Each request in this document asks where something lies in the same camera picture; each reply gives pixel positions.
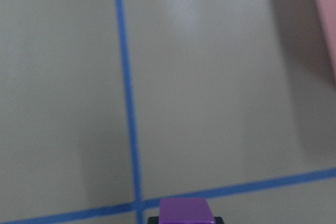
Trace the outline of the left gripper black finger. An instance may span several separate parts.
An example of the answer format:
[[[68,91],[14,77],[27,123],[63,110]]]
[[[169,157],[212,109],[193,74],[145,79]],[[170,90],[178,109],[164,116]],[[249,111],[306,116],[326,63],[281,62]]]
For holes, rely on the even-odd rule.
[[[223,224],[222,217],[214,217],[215,224]],[[147,224],[159,224],[159,216],[148,217]]]

